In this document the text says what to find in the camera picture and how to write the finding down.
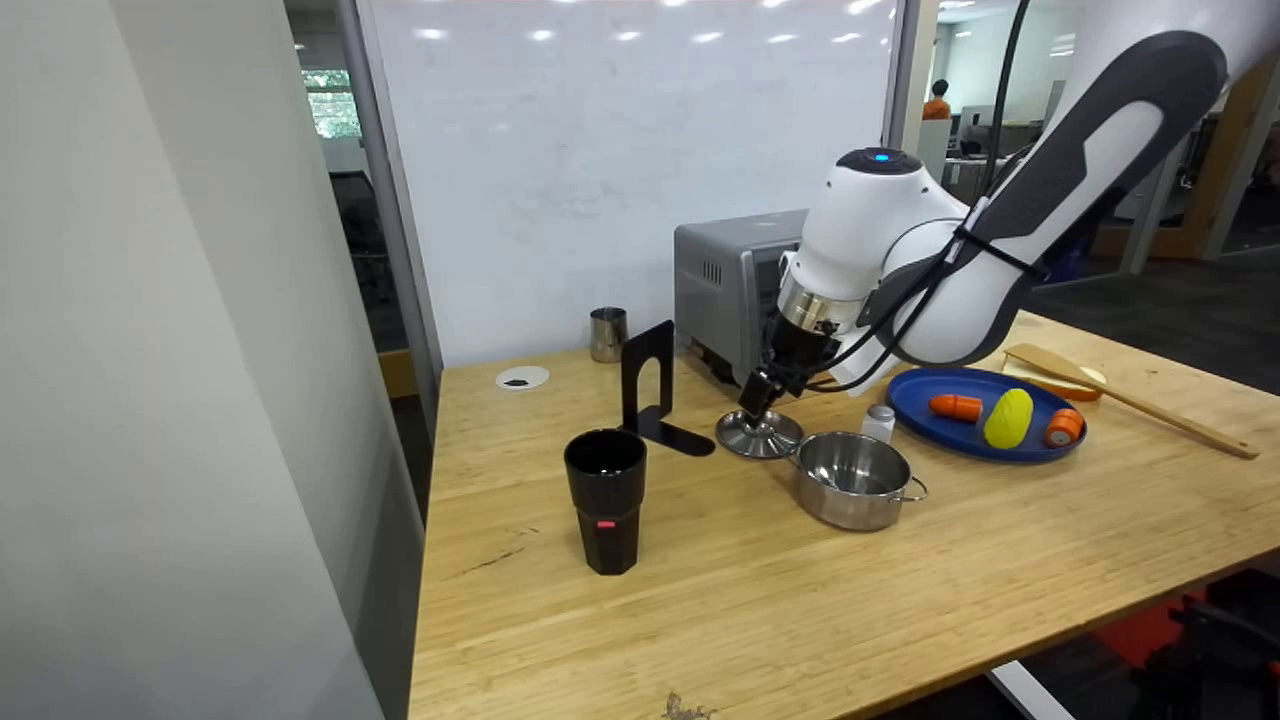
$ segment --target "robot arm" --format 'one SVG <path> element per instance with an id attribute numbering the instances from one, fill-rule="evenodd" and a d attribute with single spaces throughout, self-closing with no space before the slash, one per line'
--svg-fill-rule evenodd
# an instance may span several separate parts
<path id="1" fill-rule="evenodd" d="M 889 355 L 967 364 L 999 348 L 1065 233 L 1134 188 L 1280 45 L 1280 0 L 1088 0 L 1069 111 L 976 206 L 911 156 L 846 153 L 787 258 L 770 360 L 740 408 L 758 425 L 816 371 L 876 377 Z"/>

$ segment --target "silver toaster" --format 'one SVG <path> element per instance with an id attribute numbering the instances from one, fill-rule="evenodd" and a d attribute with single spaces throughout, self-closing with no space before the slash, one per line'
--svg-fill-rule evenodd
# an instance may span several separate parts
<path id="1" fill-rule="evenodd" d="M 782 253 L 803 213 L 674 227 L 674 344 L 725 383 L 743 383 L 768 352 Z"/>

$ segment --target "gray wall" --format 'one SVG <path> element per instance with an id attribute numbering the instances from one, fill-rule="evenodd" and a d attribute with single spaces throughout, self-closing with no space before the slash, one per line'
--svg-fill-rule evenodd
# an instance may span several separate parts
<path id="1" fill-rule="evenodd" d="M 417 509 L 284 8 L 0 8 L 0 715 L 398 715 Z"/>

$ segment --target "black cable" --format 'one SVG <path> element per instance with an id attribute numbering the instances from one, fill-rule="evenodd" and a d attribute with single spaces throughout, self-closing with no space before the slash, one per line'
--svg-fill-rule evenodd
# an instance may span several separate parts
<path id="1" fill-rule="evenodd" d="M 997 109 L 990 109 L 990 127 L 988 127 L 988 179 L 985 179 L 985 196 L 997 188 L 1005 95 L 1008 95 L 1010 57 L 1016 57 L 1016 41 L 1018 41 L 1018 30 L 1025 30 L 1026 5 L 1032 5 L 1032 0 L 1018 0 L 1018 5 L 1016 5 L 1010 24 L 1008 24 L 1008 41 L 1005 41 Z"/>

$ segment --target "black cup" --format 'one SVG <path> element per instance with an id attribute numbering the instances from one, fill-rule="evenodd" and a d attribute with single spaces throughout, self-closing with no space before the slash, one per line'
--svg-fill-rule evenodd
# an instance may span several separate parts
<path id="1" fill-rule="evenodd" d="M 585 559 L 618 576 L 641 552 L 645 441 L 618 428 L 585 432 L 565 446 Z"/>

